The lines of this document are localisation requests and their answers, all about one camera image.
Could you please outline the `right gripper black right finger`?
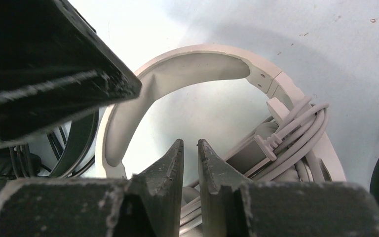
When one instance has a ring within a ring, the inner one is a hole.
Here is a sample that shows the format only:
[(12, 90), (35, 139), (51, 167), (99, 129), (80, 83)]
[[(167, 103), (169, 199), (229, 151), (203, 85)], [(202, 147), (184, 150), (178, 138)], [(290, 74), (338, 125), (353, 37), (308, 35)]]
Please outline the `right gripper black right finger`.
[(198, 141), (206, 237), (379, 237), (379, 206), (347, 182), (252, 181)]

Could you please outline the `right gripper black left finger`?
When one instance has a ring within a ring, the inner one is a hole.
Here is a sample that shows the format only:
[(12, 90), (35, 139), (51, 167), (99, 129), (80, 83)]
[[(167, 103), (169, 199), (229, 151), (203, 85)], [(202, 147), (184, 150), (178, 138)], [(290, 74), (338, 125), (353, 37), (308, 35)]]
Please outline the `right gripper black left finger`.
[(184, 143), (125, 178), (35, 178), (0, 192), (0, 237), (177, 237)]

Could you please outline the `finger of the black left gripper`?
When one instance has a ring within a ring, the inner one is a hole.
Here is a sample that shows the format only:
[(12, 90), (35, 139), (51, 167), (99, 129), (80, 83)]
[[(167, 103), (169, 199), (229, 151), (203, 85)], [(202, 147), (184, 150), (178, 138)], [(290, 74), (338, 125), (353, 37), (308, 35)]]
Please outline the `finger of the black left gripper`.
[(0, 149), (135, 99), (141, 87), (69, 1), (0, 0)]

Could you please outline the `black headset with blue band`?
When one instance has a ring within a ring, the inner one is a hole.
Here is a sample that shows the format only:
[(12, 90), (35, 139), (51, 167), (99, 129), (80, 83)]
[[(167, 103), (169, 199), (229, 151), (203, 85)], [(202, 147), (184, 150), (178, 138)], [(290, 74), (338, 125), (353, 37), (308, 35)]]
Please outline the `black headset with blue band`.
[(55, 133), (49, 133), (47, 137), (57, 158), (53, 168), (44, 165), (28, 144), (0, 149), (0, 191), (11, 180), (40, 178), (42, 170), (48, 172), (48, 178), (71, 178), (83, 174), (95, 161), (91, 158), (84, 167), (78, 168), (93, 144), (98, 123), (99, 112), (73, 121), (68, 136), (63, 138), (64, 145), (60, 144)]

